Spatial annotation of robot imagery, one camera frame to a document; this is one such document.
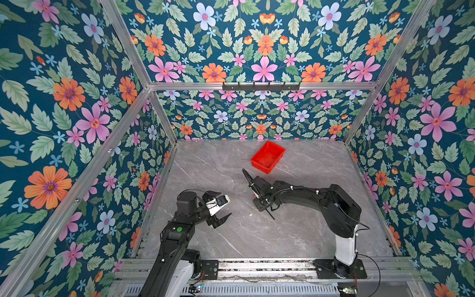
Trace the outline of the pink handled screwdriver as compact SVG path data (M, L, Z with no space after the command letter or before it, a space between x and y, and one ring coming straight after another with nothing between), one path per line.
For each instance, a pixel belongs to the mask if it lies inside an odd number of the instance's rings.
M260 197L260 195L259 195L258 190L253 191L253 193L254 193L253 203L254 203L254 205L256 206L257 210L258 210L259 212L266 211L266 213L267 213L268 215L270 215L270 217L272 218L272 220L275 220L274 216L270 213L270 211L269 211L266 207L264 207L264 206L261 204L261 200L260 200L261 197Z

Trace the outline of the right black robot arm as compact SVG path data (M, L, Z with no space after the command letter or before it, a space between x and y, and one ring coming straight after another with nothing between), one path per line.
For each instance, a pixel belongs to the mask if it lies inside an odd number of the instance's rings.
M253 203L258 211L271 213L283 204L318 210L335 235L336 251L333 259L327 262L329 267L318 260L314 265L340 278L351 278L355 274L356 235L362 209L341 186L331 184L328 188L308 188L284 181L271 184L259 176L253 178L247 170L242 172L255 195Z

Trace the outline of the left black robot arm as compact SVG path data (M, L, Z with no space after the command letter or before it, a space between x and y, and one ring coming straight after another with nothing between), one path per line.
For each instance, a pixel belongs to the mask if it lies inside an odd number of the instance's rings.
M178 297L193 278L204 276L200 252L189 249L197 225L205 222L213 228L223 225L229 215L216 215L231 202L228 195L194 189L181 192L177 211L160 234L160 250L140 297Z

